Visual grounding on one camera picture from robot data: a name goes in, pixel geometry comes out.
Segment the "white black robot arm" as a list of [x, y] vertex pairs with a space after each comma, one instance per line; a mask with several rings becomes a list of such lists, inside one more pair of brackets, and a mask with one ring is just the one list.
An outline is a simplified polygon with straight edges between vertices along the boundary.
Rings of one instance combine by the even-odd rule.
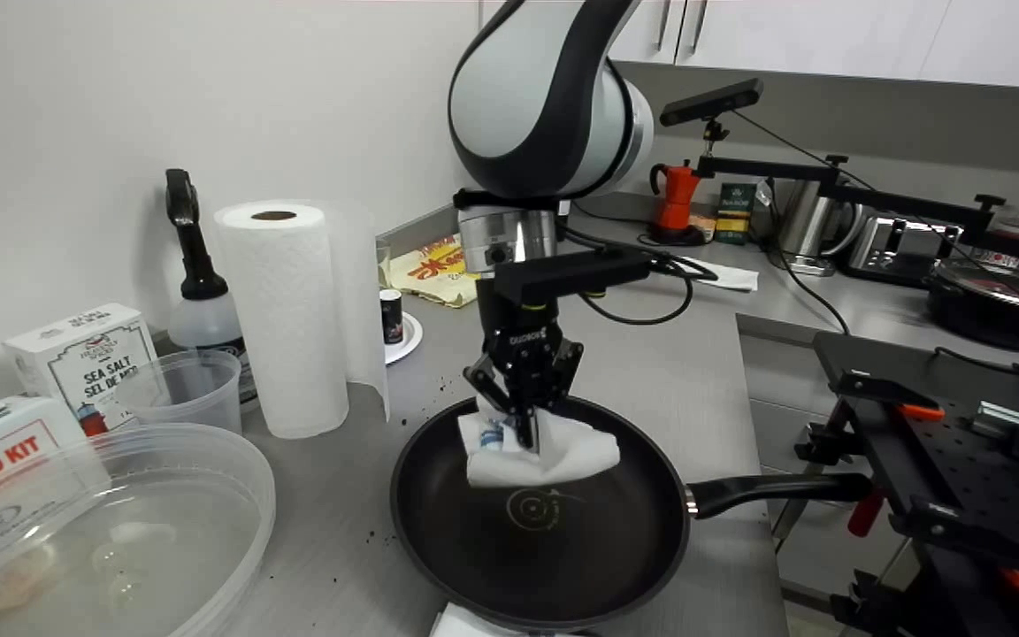
[[[608, 59], [641, 0], [504, 0], [460, 54], [446, 121], [463, 202], [551, 211], [615, 185], [641, 153], [637, 88]], [[468, 382], [492, 398], [523, 450], [538, 411], [562, 405], [585, 345], [559, 329], [567, 293], [598, 293], [650, 271], [633, 247], [593, 247], [516, 261], [477, 280], [480, 359]]]

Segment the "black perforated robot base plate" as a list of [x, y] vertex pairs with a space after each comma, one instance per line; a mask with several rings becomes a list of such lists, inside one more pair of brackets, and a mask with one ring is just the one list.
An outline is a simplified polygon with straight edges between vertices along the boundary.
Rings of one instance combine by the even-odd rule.
[[834, 614], [884, 637], [1019, 637], [1019, 365], [817, 337], [827, 435], [871, 462], [917, 578], [860, 574]]

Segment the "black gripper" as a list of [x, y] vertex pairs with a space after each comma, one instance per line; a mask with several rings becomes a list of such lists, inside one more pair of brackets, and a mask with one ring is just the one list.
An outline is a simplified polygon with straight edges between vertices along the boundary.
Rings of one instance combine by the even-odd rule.
[[551, 300], [510, 300], [501, 280], [477, 284], [480, 352], [463, 377], [501, 412], [516, 411], [516, 437], [543, 450], [538, 405], [569, 396], [585, 345], [559, 329]]

